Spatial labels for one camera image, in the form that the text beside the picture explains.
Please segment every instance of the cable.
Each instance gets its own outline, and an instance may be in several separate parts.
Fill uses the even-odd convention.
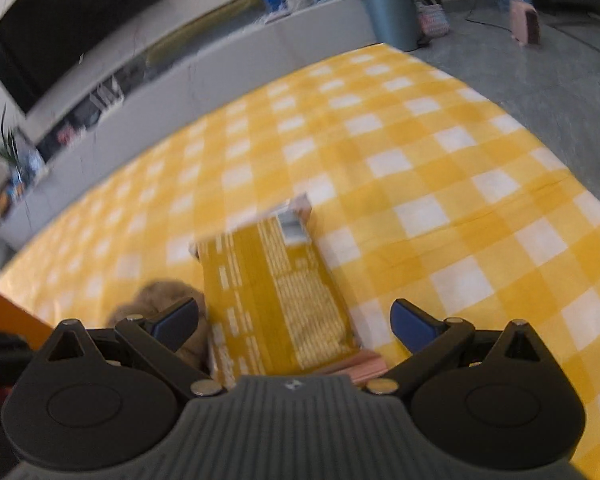
[[[474,10],[477,9],[477,6],[478,6],[478,0],[474,0],[474,4],[471,6],[471,9],[467,13],[467,15],[464,17],[464,20],[466,22],[477,23],[478,25],[485,25],[487,27],[499,28],[501,30],[506,30],[507,32],[511,32],[510,28],[504,27],[502,25],[498,25],[496,23],[479,22],[478,20],[471,20],[471,15],[474,13]],[[559,28],[559,27],[588,26],[588,25],[591,25],[591,22],[579,21],[579,22],[561,22],[561,23],[554,23],[554,24],[543,23],[543,25],[545,25],[546,27],[552,28],[553,30],[557,30],[558,32],[564,34],[568,38],[571,38],[572,40],[575,40],[578,43],[583,44],[584,46],[588,46],[591,50],[600,54],[600,49],[598,47],[596,47],[595,45],[587,43],[586,41],[581,40],[576,35],[571,34],[570,32],[567,32],[566,30],[562,30],[561,28]]]
[[[478,0],[474,0],[474,4],[471,6],[471,10],[464,17],[464,20],[469,23],[477,23],[478,25],[486,25],[487,27],[501,28],[502,30],[506,30],[507,32],[511,32],[510,28],[503,27],[502,25],[497,25],[496,23],[487,23],[487,22],[479,22],[478,20],[471,20],[471,15],[474,13],[474,10],[478,7]]]
[[[562,34],[564,34],[565,36],[567,36],[568,38],[571,38],[572,40],[576,40],[578,43],[583,44],[584,46],[588,46],[591,50],[596,51],[597,53],[600,54],[600,49],[598,47],[596,47],[595,45],[592,45],[590,43],[587,43],[584,40],[581,40],[579,37],[577,37],[574,34],[571,34],[570,32],[567,32],[566,30],[562,30],[559,27],[565,27],[568,25],[590,25],[590,23],[584,23],[584,22],[565,22],[565,23],[556,23],[555,25],[550,25],[548,23],[544,24],[545,26],[552,28],[553,30],[557,30],[558,32],[561,32]]]

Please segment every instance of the screw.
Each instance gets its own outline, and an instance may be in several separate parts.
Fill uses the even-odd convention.
[[[212,379],[202,379],[191,385],[191,391],[199,397],[212,397],[222,391],[222,385]]]
[[[375,395],[391,395],[398,391],[400,384],[395,382],[393,379],[378,378],[371,379],[366,384],[366,389]]]

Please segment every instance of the brown plush toy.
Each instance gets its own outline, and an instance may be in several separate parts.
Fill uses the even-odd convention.
[[[206,367],[207,337],[209,325],[206,321],[205,297],[199,290],[177,280],[159,280],[144,286],[131,303],[120,305],[111,314],[107,326],[112,328],[117,322],[131,314],[152,317],[167,310],[171,305],[185,298],[193,298],[198,304],[198,328],[180,347],[176,355],[189,366],[203,370]]]

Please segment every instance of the flat screen tv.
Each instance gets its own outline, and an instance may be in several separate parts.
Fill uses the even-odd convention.
[[[159,0],[16,0],[0,20],[0,81],[27,113],[82,56]]]

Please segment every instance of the gray trash can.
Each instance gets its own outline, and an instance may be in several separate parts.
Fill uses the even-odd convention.
[[[420,23],[413,0],[363,0],[378,41],[405,52],[416,50]]]

